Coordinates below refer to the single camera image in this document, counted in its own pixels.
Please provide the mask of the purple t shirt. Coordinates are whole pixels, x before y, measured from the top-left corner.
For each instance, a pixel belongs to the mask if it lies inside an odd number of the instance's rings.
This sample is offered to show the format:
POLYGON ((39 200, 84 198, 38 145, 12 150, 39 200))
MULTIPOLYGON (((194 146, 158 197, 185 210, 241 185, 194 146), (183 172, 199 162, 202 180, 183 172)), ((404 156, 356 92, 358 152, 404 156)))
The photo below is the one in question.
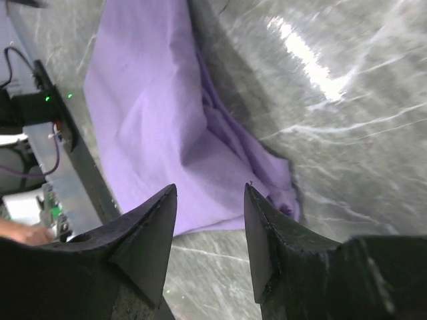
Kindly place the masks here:
POLYGON ((174 235, 242 229, 251 183, 276 209, 300 218, 288 162, 224 107, 185 1, 107 1, 84 92, 122 211, 174 184, 174 235))

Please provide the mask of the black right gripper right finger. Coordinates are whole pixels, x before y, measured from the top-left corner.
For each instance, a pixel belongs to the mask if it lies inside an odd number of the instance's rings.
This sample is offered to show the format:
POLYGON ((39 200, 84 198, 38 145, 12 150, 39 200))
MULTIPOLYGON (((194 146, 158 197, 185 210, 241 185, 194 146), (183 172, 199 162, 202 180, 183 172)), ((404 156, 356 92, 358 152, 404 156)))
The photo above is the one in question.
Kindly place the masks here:
POLYGON ((323 237, 246 185, 244 220, 263 319, 425 319, 426 238, 323 237))

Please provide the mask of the person hand at edge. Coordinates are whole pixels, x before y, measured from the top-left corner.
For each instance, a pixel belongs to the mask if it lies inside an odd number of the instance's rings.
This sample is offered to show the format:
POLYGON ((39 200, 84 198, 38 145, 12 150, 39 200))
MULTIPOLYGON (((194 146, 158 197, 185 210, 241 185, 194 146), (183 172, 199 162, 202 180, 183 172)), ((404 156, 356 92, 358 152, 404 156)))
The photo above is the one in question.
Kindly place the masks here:
POLYGON ((1 237, 25 245, 45 245, 54 239, 54 235, 44 226, 26 225, 1 219, 1 237))

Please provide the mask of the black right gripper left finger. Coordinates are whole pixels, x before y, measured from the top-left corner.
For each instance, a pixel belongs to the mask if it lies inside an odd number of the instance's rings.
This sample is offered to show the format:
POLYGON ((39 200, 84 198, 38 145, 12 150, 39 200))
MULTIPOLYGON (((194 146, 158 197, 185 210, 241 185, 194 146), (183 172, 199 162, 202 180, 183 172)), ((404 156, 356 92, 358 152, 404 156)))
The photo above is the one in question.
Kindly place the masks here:
POLYGON ((177 188, 72 240, 1 241, 2 319, 172 319, 163 297, 177 188))

